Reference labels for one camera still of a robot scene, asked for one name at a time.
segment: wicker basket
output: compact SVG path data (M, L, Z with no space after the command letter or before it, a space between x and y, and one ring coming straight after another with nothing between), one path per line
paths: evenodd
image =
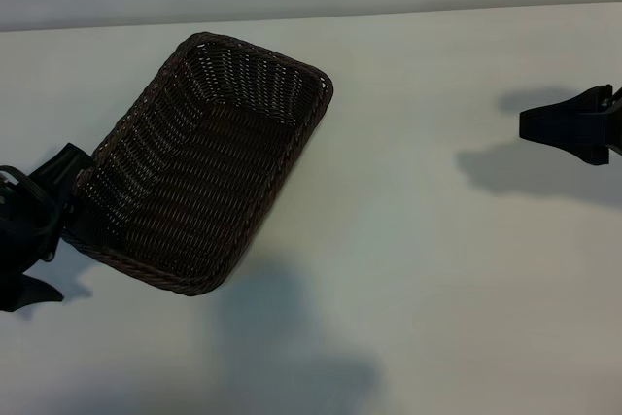
M94 152L63 238L161 289L215 289L331 97L330 79L311 66L226 36L191 36Z

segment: woven texture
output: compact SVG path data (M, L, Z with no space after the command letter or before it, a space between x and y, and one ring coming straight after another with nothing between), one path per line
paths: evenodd
M331 97L330 79L311 66L226 36L191 36L93 154L63 238L161 289L215 289Z

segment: white table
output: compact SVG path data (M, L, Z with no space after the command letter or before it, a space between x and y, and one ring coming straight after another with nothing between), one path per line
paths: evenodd
M62 245L0 315L3 414L617 414L622 157L518 113L622 81L622 5L0 34L0 159L88 152L192 32L326 71L243 265L187 298Z

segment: basket rim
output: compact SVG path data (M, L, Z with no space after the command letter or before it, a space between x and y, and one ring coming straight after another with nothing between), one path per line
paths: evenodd
M147 109L150 108L154 102L154 97L160 93L163 87L168 85L170 80L175 79L175 74L173 73L174 70L185 60L189 52L194 50L196 47L199 47L201 44L206 43L221 43L227 47L240 48L251 53L262 55L267 60L299 70L308 77L315 79L317 81L317 86L320 87L317 99L315 99L311 105L310 112L306 115L304 121L296 126L292 139L277 161L277 169L274 170L271 177L265 181L265 185L260 191L258 202L253 205L252 209L249 209L244 224L242 224L243 226L236 233L230 249L223 255L223 258L229 258L231 256L235 256L236 254L241 254L246 246L248 246L248 243L250 243L253 236L253 227L257 225L258 217L265 214L267 211L266 208L271 206L279 188L289 175L290 170L288 168L291 168L297 160L299 152L301 152L302 147L305 146L308 138L324 115L324 112L332 99L333 86L331 79L324 72L311 65L307 65L280 53L273 52L229 36L208 32L192 34L186 41L181 43L173 54L164 62L152 81L139 95L125 115L119 119L112 131L95 149L92 155L94 165L82 172L78 177L76 184L74 185L74 192L79 193L80 188L91 180L93 175L96 173L96 170L106 160L108 160L109 156L117 147L117 144L130 131L134 122L140 119ZM235 266L234 264L232 267L227 268L227 261L219 261L218 265L207 274L182 276L158 269L155 266L131 258L126 253L122 253L110 247L88 245L73 234L70 228L66 229L65 235L63 236L66 237L69 243L73 244L80 251L97 259L98 261L108 264L109 266L112 266L127 275L143 280L151 285L161 289L173 290L175 292L180 292L179 286L186 286L187 288L196 289L196 287L204 284L206 281L213 280L219 275L223 275L223 271L227 270L225 276L222 278L222 280L224 280L230 270ZM215 287L208 288L204 290L204 292L208 292Z

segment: black clamp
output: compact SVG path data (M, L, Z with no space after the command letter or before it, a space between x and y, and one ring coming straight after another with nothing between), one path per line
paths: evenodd
M568 101L521 113L520 137L553 146L592 165L622 155L622 89L597 86Z
M57 289L23 273L40 259L54 258L71 189L80 171L91 165L85 152L69 144L30 176L0 166L0 310L62 301Z

